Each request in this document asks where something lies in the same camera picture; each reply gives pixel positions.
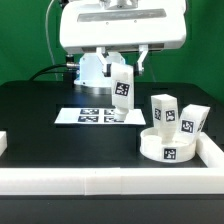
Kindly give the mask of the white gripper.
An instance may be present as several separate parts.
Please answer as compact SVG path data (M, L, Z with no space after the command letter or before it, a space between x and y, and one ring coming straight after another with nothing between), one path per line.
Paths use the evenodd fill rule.
M107 51L139 49L134 74L142 75L149 49L184 44L185 11L186 0L70 0L62 11L60 43L70 54L96 51L105 77L111 76Z

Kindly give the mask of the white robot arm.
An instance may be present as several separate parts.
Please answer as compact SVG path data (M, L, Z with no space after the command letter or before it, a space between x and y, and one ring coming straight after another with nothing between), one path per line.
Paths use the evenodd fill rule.
M123 64L122 54L138 52L136 70L150 51L178 49L186 39L186 0L68 0L60 22L60 43L79 54L74 83L108 88L107 68Z

